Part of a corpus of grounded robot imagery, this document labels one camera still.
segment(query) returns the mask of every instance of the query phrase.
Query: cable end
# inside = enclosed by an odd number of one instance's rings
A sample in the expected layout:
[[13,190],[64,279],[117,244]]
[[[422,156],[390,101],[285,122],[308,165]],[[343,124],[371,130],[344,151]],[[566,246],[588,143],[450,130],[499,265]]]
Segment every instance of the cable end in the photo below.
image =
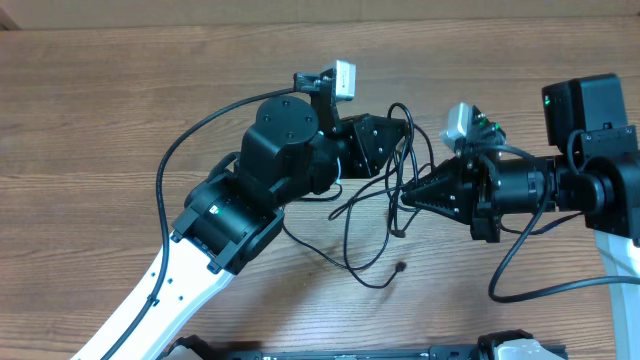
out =
[[399,261],[396,264],[396,272],[403,272],[407,268],[407,263],[404,261]]
[[389,229],[389,234],[400,238],[400,239],[404,239],[405,237],[407,237],[407,233],[404,232],[404,230],[393,230],[393,229]]

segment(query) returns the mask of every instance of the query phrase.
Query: table surface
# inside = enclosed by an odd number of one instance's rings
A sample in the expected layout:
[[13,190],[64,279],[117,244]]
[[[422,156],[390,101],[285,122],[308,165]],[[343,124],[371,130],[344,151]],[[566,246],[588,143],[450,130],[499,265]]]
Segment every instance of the table surface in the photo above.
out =
[[[70,357],[131,291],[160,247],[154,178],[170,142],[206,114],[288,87],[294,72],[335,58],[358,66],[357,97],[341,115],[385,114],[402,101],[438,162],[452,156],[437,134],[460,101],[536,155],[557,152],[547,145],[545,85],[616,72],[630,122],[640,119],[638,17],[0,33],[0,358]],[[239,149],[256,108],[225,115],[178,149],[165,175],[169,219],[221,156]],[[345,181],[346,195],[363,183]],[[354,210],[354,262],[380,246],[385,204]],[[336,205],[292,204],[286,224],[341,259],[343,220],[326,220]],[[363,276],[381,282],[398,260],[407,270],[371,290],[280,235],[180,335],[301,351],[474,343],[523,328],[566,344],[572,359],[611,359],[606,287],[512,305],[488,298],[514,241],[503,238],[474,242],[467,227],[421,213]],[[498,292],[602,274],[592,232],[574,220],[529,239]]]

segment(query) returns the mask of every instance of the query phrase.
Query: black cable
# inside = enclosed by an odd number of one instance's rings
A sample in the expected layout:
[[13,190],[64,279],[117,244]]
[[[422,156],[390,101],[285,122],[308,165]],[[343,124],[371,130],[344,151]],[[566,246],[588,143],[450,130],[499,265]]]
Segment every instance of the black cable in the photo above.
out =
[[[287,234],[293,241],[297,242],[298,244],[311,249],[312,251],[314,251],[316,254],[322,256],[325,260],[327,260],[329,263],[331,263],[334,266],[339,267],[340,269],[344,269],[346,270],[347,267],[340,264],[339,262],[335,261],[334,259],[332,259],[329,255],[323,253],[321,250],[315,248],[314,246],[310,245],[309,243],[306,243],[302,240],[300,240],[297,236],[293,235],[291,233],[291,231],[289,231],[289,229],[287,229],[287,227],[284,225],[284,223],[282,224],[282,230],[285,232],[285,234]],[[382,253],[384,253],[384,250],[387,248],[387,244],[389,244],[389,234],[387,233],[387,236],[384,239],[384,243],[382,244],[382,247],[380,248],[380,250],[378,251],[378,253],[376,254],[376,256],[374,256],[373,259],[371,259],[368,263],[362,265],[362,266],[358,266],[358,267],[354,267],[353,270],[365,270],[370,268],[373,264],[376,263],[376,261],[378,261],[378,259],[380,258],[380,256],[382,256]]]
[[[547,232],[549,232],[549,231],[551,231],[551,230],[555,229],[555,228],[556,228],[556,227],[558,227],[559,225],[564,224],[565,222],[567,222],[567,221],[569,221],[569,220],[575,219],[576,217],[578,217],[578,216],[580,216],[580,215],[583,215],[583,213],[582,213],[582,212],[579,212],[579,213],[575,213],[575,214],[571,214],[571,215],[563,216],[563,217],[561,217],[561,218],[559,218],[559,219],[556,219],[556,220],[554,220],[554,221],[552,221],[552,222],[548,223],[547,225],[545,225],[545,226],[541,227],[541,228],[540,228],[540,229],[538,229],[538,230],[533,230],[533,231],[531,231],[531,233],[530,233],[529,235],[542,235],[542,234],[544,234],[544,233],[547,233]],[[500,230],[502,230],[502,231],[504,231],[504,232],[508,232],[508,233],[511,233],[511,234],[518,234],[518,235],[522,234],[522,231],[513,230],[513,229],[509,229],[509,228],[505,227],[505,226],[502,224],[502,220],[500,220],[500,221],[498,222],[498,227],[500,228]]]
[[[364,191],[363,189],[358,190],[358,192],[356,192],[356,195],[354,197],[358,197],[358,195],[360,195],[362,193],[362,191]],[[344,264],[345,267],[347,268],[347,270],[351,273],[351,276],[353,276],[354,279],[356,279],[360,284],[362,284],[365,287],[371,288],[371,289],[384,289],[386,288],[391,281],[393,281],[393,279],[396,277],[396,275],[399,272],[402,272],[406,269],[407,264],[400,261],[398,263],[396,263],[395,269],[393,274],[391,274],[391,276],[389,276],[389,278],[387,279],[387,281],[382,284],[382,285],[371,285],[367,282],[365,282],[364,280],[362,280],[358,274],[356,274],[356,272],[354,271],[354,268],[351,267],[351,265],[349,264],[349,256],[347,255],[347,242],[349,239],[349,223],[351,222],[351,210],[353,209],[354,204],[350,204],[349,207],[347,208],[347,218],[345,220],[345,225],[344,225],[344,241],[342,244],[342,251],[343,251],[343,258],[344,258]],[[391,206],[392,203],[389,202],[389,210],[391,210]],[[389,232],[387,232],[385,234],[386,238],[389,238]]]
[[[533,157],[531,154],[508,145],[481,146],[477,149],[477,151],[479,152],[502,151],[502,152],[511,153],[511,154],[520,156],[525,160],[528,160],[534,166],[536,166],[537,162],[539,161],[538,159]],[[502,273],[506,269],[511,259],[518,251],[518,249],[520,249],[520,247],[526,240],[527,236],[531,233],[533,227],[536,225],[536,223],[540,219],[540,216],[542,216],[542,213],[546,209],[547,204],[549,203],[549,200],[551,198],[551,191],[550,191],[551,181],[550,181],[549,171],[545,166],[542,166],[541,168],[544,170],[543,175],[545,179],[545,193],[542,199],[542,203],[538,211],[531,218],[531,221],[529,221],[529,224],[527,224],[525,229],[522,231],[522,234],[520,234],[520,236],[518,237],[518,240],[516,240],[516,242],[513,244],[509,252],[507,252],[507,255],[504,257],[504,259],[502,260],[502,262],[494,272],[493,276],[491,277],[491,281],[489,282],[489,289],[488,289],[489,297],[493,301],[496,301],[499,303],[514,303],[514,302],[536,299],[543,296],[558,294],[565,291],[585,288],[588,286],[607,285],[607,284],[640,285],[640,278],[633,277],[633,276],[603,276],[598,278],[571,281],[568,283],[550,286],[544,289],[529,291],[529,292],[517,294],[517,295],[499,296],[495,294],[496,286],[498,284],[498,280],[500,279],[500,276],[502,275]]]
[[[396,168],[397,168],[396,184],[400,186],[403,183],[402,174],[404,171],[404,160],[407,156],[407,153],[409,153],[411,157],[411,165],[413,166],[413,181],[414,181],[414,184],[417,184],[418,183],[418,164],[416,161],[415,152],[413,150],[413,137],[414,137],[414,128],[415,128],[413,116],[411,115],[411,112],[404,104],[396,102],[396,103],[393,103],[389,107],[389,110],[387,111],[388,119],[391,119],[391,114],[393,113],[393,110],[396,107],[400,108],[404,112],[405,117],[407,118],[407,122],[409,123],[409,136],[408,137],[405,136],[404,146],[402,147],[402,153],[396,165]],[[387,231],[396,237],[403,238],[405,237],[404,231],[401,231],[398,229],[398,207],[399,207],[398,202],[400,198],[400,188],[396,187],[396,189],[397,190],[391,196],[391,200],[389,203],[389,213],[387,215]]]
[[300,198],[296,201],[299,202],[329,202],[329,201],[335,201],[338,200],[340,198],[340,196],[342,195],[342,185],[340,184],[336,184],[340,187],[340,190],[338,191],[337,194],[329,196],[329,197],[324,197],[324,198],[309,198],[309,197],[303,197]]
[[185,131],[184,134],[180,135],[180,137],[176,139],[173,142],[173,144],[171,144],[167,152],[162,157],[162,160],[160,161],[160,165],[158,166],[158,172],[156,174],[156,201],[158,203],[158,217],[160,219],[160,231],[162,233],[162,261],[161,261],[160,271],[158,271],[158,280],[156,281],[156,284],[153,287],[151,294],[149,294],[149,296],[147,297],[147,301],[145,302],[144,306],[142,307],[138,315],[136,315],[135,319],[133,319],[133,321],[131,322],[131,325],[129,325],[129,327],[122,333],[122,335],[120,335],[118,340],[116,340],[115,344],[113,344],[113,346],[111,346],[111,348],[107,351],[107,353],[102,357],[103,360],[107,360],[111,358],[111,356],[113,356],[113,354],[115,354],[116,351],[118,351],[120,346],[124,344],[124,342],[127,340],[129,335],[131,335],[131,333],[135,330],[136,326],[138,326],[140,321],[142,321],[142,318],[147,314],[151,306],[156,302],[156,298],[158,296],[158,293],[160,292],[162,283],[164,282],[164,278],[167,273],[167,266],[169,263],[169,226],[167,225],[167,215],[164,209],[164,197],[162,196],[162,177],[164,175],[164,169],[167,165],[167,162],[169,161],[169,158],[171,157],[173,152],[178,148],[178,146],[180,146],[180,144],[182,144],[182,142],[185,139],[191,136],[191,134],[193,134],[198,129],[208,124],[215,118],[219,117],[220,115],[226,114],[227,112],[235,108],[238,108],[240,106],[243,106],[255,101],[260,101],[260,100],[265,100],[275,96],[290,94],[292,92],[294,92],[293,89],[283,89],[278,91],[272,91],[266,94],[257,95],[244,100],[240,100],[231,105],[228,105],[216,111],[215,113],[207,116],[206,118],[200,120],[197,124],[193,125],[189,130]]
[[567,140],[567,162],[569,163],[569,170],[571,170],[574,175],[578,175],[580,171],[584,169],[584,165],[586,165],[586,163],[582,164],[583,167],[578,170],[578,168],[576,167],[575,159],[573,158],[573,143],[576,141],[576,137],[582,133],[584,133],[584,130],[573,130],[569,134],[569,139]]

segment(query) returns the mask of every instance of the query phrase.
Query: wood grain surface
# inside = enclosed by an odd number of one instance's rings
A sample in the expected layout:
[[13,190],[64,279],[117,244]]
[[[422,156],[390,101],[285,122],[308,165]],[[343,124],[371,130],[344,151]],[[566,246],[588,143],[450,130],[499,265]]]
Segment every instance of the wood grain surface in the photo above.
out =
[[635,16],[640,0],[0,0],[25,30]]
[[[540,89],[573,77],[618,73],[639,124],[637,17],[0,33],[0,358],[69,358],[131,291],[160,247],[153,185],[171,141],[208,113],[291,86],[294,72],[335,58],[358,66],[357,97],[341,115],[384,114],[402,101],[432,137],[438,162],[452,155],[437,134],[459,101],[500,122],[511,144],[555,154]],[[178,149],[165,175],[170,219],[239,149],[256,108],[225,115]],[[424,162],[426,146],[417,140],[416,150]],[[363,183],[346,181],[346,195]],[[337,205],[292,204],[286,224],[341,259],[343,219],[326,220]],[[356,207],[353,262],[380,246],[385,209],[384,198]],[[612,359],[606,287],[513,305],[488,298],[513,241],[475,242],[467,227],[421,214],[363,274],[381,282],[396,261],[408,263],[379,291],[281,235],[180,335],[300,351],[474,343],[523,328],[566,344],[572,359]],[[574,220],[529,239],[498,291],[603,272],[592,232]]]

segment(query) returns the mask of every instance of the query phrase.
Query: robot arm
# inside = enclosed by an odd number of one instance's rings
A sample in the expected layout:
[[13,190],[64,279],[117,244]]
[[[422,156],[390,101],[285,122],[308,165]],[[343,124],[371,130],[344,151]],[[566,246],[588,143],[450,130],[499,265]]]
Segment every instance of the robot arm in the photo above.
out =
[[[340,119],[355,96],[355,66],[337,61],[320,74],[297,73],[292,96],[266,100],[239,153],[191,191],[170,236],[169,262],[152,307],[113,359],[155,359],[184,323],[280,233],[280,207],[321,194],[342,179],[371,178],[407,133],[405,120],[369,114]],[[233,164],[233,171],[227,166]],[[162,249],[118,309],[73,360],[101,358],[132,323],[156,284]]]
[[[562,155],[534,158],[513,151],[505,146],[498,124],[475,106],[460,104],[441,134],[456,156],[421,178],[402,201],[470,225],[472,238],[487,242],[500,241],[505,214],[580,211],[586,227],[595,231],[608,276],[497,296],[495,285],[526,238],[521,235],[494,274],[489,295],[516,302],[610,284],[617,356],[640,359],[640,152],[635,126],[627,123],[620,82],[615,75],[601,75],[542,92],[549,145],[557,145]],[[578,161],[574,148],[580,151]],[[523,158],[501,160],[500,149]]]

